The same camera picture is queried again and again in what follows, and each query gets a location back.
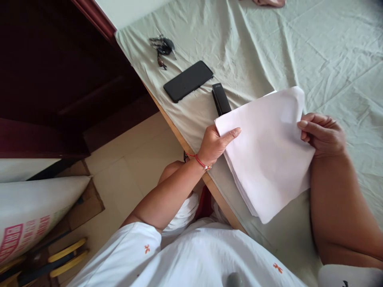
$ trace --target wrist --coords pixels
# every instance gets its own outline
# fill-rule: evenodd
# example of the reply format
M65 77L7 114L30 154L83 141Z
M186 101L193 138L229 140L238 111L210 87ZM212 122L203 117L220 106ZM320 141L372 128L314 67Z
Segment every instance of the wrist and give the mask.
M192 165L195 166L196 169L198 169L202 173L205 173L207 171L207 169L205 169L205 166L202 166L195 157L193 157L190 160L190 162L192 163Z
M203 153L197 153L197 157L198 157L198 160L204 165L204 166L207 166L207 167L211 167L213 166L213 164L215 164L215 162L217 161L216 159L215 160L212 160L212 159L209 159L208 157L205 157L203 155Z
M322 155L318 157L313 157L312 161L339 161L339 160L344 160L344 159L350 159L349 154L346 149L343 151L336 153L336 154L331 154L331 155Z

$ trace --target white shirt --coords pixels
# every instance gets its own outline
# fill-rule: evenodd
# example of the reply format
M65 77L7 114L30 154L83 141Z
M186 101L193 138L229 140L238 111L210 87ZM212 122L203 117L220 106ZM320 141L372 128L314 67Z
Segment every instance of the white shirt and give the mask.
M126 225L69 286L305 286L261 245L221 223L198 221L163 250L160 245L154 227ZM229 276L234 283L228 283ZM319 281L320 286L381 286L383 271L326 265Z

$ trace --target knee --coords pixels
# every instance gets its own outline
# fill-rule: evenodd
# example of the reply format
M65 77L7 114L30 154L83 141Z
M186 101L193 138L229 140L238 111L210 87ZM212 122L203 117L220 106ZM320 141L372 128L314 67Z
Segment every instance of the knee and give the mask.
M185 163L183 161L175 161L172 163L169 163L165 169L164 173L170 173L173 174L177 169L181 168Z
M176 172L177 169L179 169L181 166L183 166L185 163L182 161L175 161L171 164L168 164L164 171L162 172L160 179L158 181L158 184L163 182L165 179L167 179L169 176L171 176L173 173Z

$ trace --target shirt sleeve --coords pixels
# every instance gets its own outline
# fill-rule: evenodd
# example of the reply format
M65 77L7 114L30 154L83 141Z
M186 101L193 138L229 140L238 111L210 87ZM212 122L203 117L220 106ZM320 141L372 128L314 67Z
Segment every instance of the shirt sleeve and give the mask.
M382 287L383 270L346 265L325 265L319 271L319 287Z
M161 234L150 225L123 226L88 262L69 287L129 286L161 248Z

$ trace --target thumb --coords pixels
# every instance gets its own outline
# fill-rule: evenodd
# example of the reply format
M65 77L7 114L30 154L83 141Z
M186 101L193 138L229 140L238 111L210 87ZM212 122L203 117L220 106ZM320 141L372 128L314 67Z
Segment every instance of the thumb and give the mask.
M235 128L229 131L224 136L221 136L220 140L226 147L233 139L235 139L241 133L241 131L242 131L241 128Z
M305 120L298 122L298 127L302 131L308 132L309 134L312 134L313 136L315 136L318 139L321 139L321 138L327 136L328 130L329 130L329 129L326 129L326 128L324 128L324 127L322 127L316 123L308 122Z

